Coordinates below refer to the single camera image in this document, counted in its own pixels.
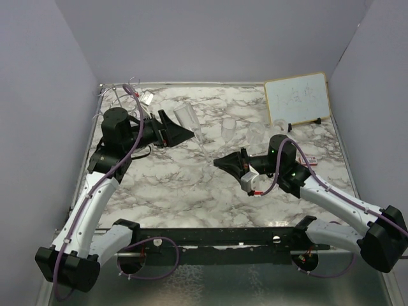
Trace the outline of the clear wine glass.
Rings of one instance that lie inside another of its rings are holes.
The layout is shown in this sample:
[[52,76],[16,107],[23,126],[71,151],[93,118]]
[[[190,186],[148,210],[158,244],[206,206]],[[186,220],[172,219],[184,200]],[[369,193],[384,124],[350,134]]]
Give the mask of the clear wine glass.
[[228,152],[228,144],[233,139],[237,128],[237,122],[233,118],[225,118],[221,124],[221,137],[224,140],[223,154]]
[[272,125],[280,133],[287,133],[289,129],[289,124],[283,119],[274,120]]
[[264,139],[266,128],[260,122],[253,122],[246,132],[246,140],[251,149],[255,149]]
[[173,110],[179,124],[194,133],[193,141],[201,149],[207,163],[211,162],[210,155],[203,145],[203,134],[201,130],[201,124],[197,117],[196,112],[193,109],[192,104],[184,102]]

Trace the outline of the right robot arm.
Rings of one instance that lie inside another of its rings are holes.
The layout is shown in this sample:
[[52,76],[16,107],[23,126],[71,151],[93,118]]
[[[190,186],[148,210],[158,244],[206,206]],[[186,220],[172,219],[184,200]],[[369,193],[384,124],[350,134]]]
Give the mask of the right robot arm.
[[273,178],[272,187],[311,202],[341,219],[344,224],[306,217],[293,233],[299,249],[326,244],[358,254],[372,268],[392,271],[407,250],[407,226],[399,209],[381,208],[337,189],[311,168],[296,160],[298,144],[286,135],[271,137],[264,156],[249,156],[245,148],[213,161],[216,168],[233,176],[248,196],[266,196],[259,190],[259,176]]

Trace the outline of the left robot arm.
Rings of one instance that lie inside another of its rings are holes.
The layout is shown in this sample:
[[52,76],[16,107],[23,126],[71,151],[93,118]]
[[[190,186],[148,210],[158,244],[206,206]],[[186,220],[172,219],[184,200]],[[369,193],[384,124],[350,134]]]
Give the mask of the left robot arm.
[[139,225],[121,220],[103,236],[94,232],[106,204],[132,163],[132,153],[150,144],[174,147],[194,133],[174,123],[159,111],[159,118],[138,120],[115,107],[103,114],[102,138],[89,160],[88,173],[75,207],[50,247],[40,247],[35,262],[44,278],[54,284],[88,292],[95,285],[101,267],[121,249],[140,246]]

